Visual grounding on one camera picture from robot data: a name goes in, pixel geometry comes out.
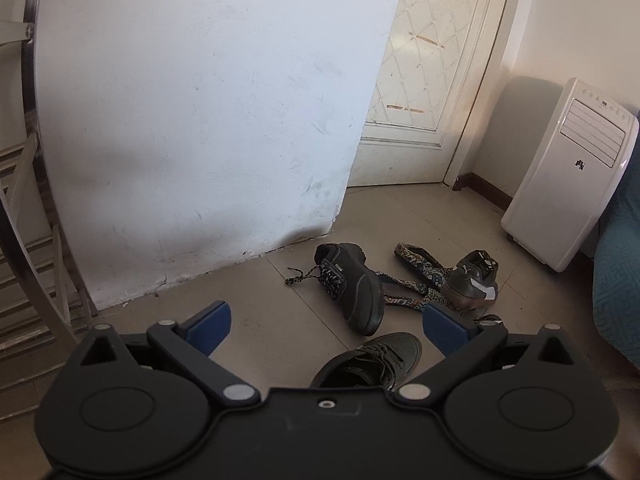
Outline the black work shoe with tag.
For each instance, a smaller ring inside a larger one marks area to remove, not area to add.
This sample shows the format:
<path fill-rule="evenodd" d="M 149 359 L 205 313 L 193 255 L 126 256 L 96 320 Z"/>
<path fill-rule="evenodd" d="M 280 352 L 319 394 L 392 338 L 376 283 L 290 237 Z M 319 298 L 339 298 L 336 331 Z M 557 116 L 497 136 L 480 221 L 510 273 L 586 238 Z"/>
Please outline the black work shoe with tag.
<path fill-rule="evenodd" d="M 320 244 L 314 252 L 314 267 L 287 278 L 292 286 L 315 278 L 329 297 L 340 307 L 348 327 L 361 336 L 371 336 L 380 327 L 385 300 L 378 274 L 366 265 L 366 255 L 352 243 Z"/>

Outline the olive green sneaker white stripe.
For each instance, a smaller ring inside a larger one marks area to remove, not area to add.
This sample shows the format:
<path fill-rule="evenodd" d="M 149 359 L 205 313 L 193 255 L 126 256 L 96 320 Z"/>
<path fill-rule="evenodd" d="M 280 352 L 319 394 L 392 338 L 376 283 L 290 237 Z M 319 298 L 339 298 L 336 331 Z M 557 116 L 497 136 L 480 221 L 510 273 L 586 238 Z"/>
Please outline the olive green sneaker white stripe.
<path fill-rule="evenodd" d="M 451 270 L 442 296 L 463 312 L 491 307 L 498 297 L 498 262 L 483 249 L 473 250 Z"/>

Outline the patterned flat slipper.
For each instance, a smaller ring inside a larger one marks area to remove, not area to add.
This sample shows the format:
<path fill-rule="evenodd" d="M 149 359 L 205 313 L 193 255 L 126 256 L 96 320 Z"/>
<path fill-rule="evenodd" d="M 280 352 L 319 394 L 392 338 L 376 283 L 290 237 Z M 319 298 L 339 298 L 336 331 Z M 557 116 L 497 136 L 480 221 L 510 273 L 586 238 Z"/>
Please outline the patterned flat slipper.
<path fill-rule="evenodd" d="M 416 281 L 394 278 L 390 274 L 379 273 L 376 277 L 383 289 L 383 297 L 386 304 L 395 307 L 404 307 L 422 312 L 427 304 L 446 304 L 442 294 L 442 286 L 446 284 L 450 271 L 431 270 L 420 275 Z M 399 287 L 409 292 L 414 292 L 415 297 L 394 294 L 393 287 Z"/>
<path fill-rule="evenodd" d="M 407 285 L 427 300 L 438 304 L 447 303 L 447 299 L 442 294 L 442 288 L 450 277 L 452 268 L 443 266 L 419 246 L 399 243 L 394 249 L 394 254 L 418 278 L 416 282 L 407 282 Z"/>

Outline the teal fabric sofa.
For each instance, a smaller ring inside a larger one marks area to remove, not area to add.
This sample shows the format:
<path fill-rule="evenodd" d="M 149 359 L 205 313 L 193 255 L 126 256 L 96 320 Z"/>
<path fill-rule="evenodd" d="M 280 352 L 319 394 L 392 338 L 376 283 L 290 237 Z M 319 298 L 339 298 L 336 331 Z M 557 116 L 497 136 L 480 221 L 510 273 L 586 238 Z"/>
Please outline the teal fabric sofa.
<path fill-rule="evenodd" d="M 600 335 L 639 364 L 639 149 L 606 207 L 594 255 L 593 319 Z"/>

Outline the white portable air cooler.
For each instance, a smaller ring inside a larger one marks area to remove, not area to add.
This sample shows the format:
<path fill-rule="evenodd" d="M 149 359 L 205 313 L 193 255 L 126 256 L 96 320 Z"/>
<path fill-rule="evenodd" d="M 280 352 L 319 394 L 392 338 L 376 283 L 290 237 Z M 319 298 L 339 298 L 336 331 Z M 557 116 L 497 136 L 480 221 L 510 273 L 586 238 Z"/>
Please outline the white portable air cooler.
<path fill-rule="evenodd" d="M 604 92 L 567 81 L 501 226 L 542 264 L 562 272 L 611 200 L 639 122 Z"/>

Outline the cream panelled door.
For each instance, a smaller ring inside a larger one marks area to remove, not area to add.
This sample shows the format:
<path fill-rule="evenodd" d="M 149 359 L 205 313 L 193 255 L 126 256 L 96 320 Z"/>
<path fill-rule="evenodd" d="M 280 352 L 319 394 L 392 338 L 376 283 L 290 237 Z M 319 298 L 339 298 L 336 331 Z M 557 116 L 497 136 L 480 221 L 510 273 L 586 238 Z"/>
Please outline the cream panelled door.
<path fill-rule="evenodd" d="M 399 0 L 352 186 L 439 183 L 468 120 L 506 0 Z"/>

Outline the metal folding rack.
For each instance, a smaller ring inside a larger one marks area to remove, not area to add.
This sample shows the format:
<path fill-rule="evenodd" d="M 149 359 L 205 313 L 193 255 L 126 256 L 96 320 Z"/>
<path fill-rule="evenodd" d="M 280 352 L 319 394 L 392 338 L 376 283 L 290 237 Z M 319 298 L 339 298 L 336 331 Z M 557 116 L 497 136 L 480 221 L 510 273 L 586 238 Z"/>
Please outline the metal folding rack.
<path fill-rule="evenodd" d="M 56 210 L 36 97 L 42 0 L 1 0 L 1 419 L 38 408 L 96 307 Z"/>

